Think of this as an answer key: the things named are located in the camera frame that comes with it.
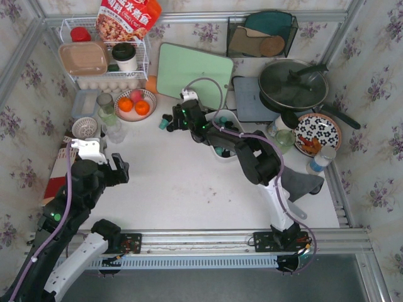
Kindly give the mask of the teal capsule top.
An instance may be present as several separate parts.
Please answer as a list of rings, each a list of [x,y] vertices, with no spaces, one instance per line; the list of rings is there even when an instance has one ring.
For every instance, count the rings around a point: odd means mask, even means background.
[[[159,124],[159,128],[161,130],[164,130],[168,126],[168,124],[169,124],[168,120],[162,119]]]

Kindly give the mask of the white plastic storage basket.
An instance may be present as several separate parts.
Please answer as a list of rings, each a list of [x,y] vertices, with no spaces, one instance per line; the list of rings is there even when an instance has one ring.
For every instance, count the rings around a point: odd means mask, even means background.
[[[215,159],[223,164],[238,161],[235,145],[240,142],[239,136],[220,132],[211,123],[213,120],[219,128],[224,128],[225,130],[235,133],[243,133],[244,129],[237,119],[237,116],[230,110],[222,109],[218,113],[216,111],[207,113],[205,118],[210,126],[208,129],[207,143]]]

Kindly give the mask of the grey microfibre cloth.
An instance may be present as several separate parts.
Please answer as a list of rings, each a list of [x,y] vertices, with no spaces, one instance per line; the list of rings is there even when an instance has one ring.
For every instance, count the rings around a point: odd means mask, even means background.
[[[321,176],[303,174],[284,167],[281,175],[281,185],[289,193],[289,200],[295,202],[306,194],[318,194],[324,184],[324,178]]]

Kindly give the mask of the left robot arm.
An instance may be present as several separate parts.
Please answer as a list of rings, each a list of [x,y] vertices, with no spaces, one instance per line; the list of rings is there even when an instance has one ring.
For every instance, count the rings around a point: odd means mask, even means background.
[[[116,169],[107,162],[97,164],[88,159],[67,165],[65,186],[44,207],[31,250],[1,301],[61,301],[95,258],[117,248],[120,227],[102,219],[81,246],[61,266],[56,265],[105,188],[128,182],[129,164],[118,153],[112,154],[112,159]]]

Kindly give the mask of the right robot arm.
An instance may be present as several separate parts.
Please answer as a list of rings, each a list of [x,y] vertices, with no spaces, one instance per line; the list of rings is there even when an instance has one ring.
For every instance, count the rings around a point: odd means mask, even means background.
[[[222,147],[236,154],[246,179],[257,185],[269,206],[271,236],[280,251],[297,243],[301,228],[290,213],[287,195],[281,185],[284,163],[261,131],[243,133],[208,120],[195,99],[173,107],[174,129],[189,130],[196,143]]]

